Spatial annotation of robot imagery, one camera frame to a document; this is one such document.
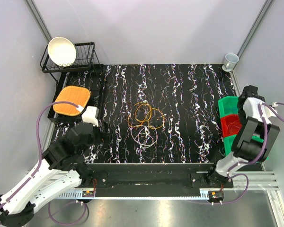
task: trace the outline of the orange sponge pad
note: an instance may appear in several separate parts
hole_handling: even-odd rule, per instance
[[[89,101],[90,95],[90,91],[84,87],[67,86],[62,89],[56,99],[56,102],[69,101],[85,107],[87,102]],[[80,114],[76,107],[69,104],[53,105],[53,110],[58,114],[67,116],[77,116]]]

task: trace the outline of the wall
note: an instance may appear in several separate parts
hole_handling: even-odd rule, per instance
[[[258,92],[267,103],[284,102],[284,0],[272,5],[235,74],[241,90],[252,84],[259,87]],[[284,116],[284,107],[277,110]],[[284,199],[284,123],[276,119],[274,122],[280,126],[280,134],[265,166],[275,172]]]
[[[54,95],[41,72],[46,41],[23,0],[0,1],[0,194],[37,161],[36,120]],[[41,140],[49,121],[40,124]]]
[[[265,0],[34,0],[52,37],[94,41],[104,64],[221,63]]]

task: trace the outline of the black marble tabletop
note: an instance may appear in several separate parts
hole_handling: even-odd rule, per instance
[[[105,70],[100,121],[109,123],[113,136],[108,148],[91,146],[86,162],[196,163],[214,162],[224,156],[217,101],[234,96],[235,91],[221,65],[107,65]],[[67,85],[92,87],[89,72],[71,77]],[[131,136],[131,130],[135,137],[142,128],[128,126],[128,119],[134,121],[134,105],[139,102],[149,103],[164,114],[164,120],[159,112],[151,119],[155,127],[164,124],[156,130],[158,141],[148,148]],[[57,123],[52,141],[73,125]],[[155,137],[154,130],[149,129],[149,134]]]

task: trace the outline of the white cup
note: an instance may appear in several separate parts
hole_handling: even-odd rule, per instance
[[[225,55],[225,60],[222,69],[225,72],[230,72],[233,70],[238,61],[239,57],[236,54],[228,53],[227,55]]]

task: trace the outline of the drying rack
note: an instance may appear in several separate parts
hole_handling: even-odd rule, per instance
[[[101,113],[102,106],[102,96],[104,90],[104,73],[103,64],[100,64],[96,50],[95,43],[79,43],[74,44],[76,48],[76,60],[73,64],[67,64],[59,66],[55,64],[48,54],[48,46],[46,46],[43,56],[40,61],[40,67],[43,73],[49,73],[56,82],[56,92],[53,97],[53,102],[56,100],[57,96],[61,90],[70,85],[80,86],[72,82],[73,77],[77,77],[79,74],[88,74],[89,79],[92,80],[92,86],[88,87],[91,92],[91,98],[87,105],[96,106]],[[60,79],[57,80],[52,73],[61,72]],[[47,118],[54,123],[60,122],[76,122],[81,121],[81,116],[65,116],[62,114],[57,114],[53,107],[50,108]]]

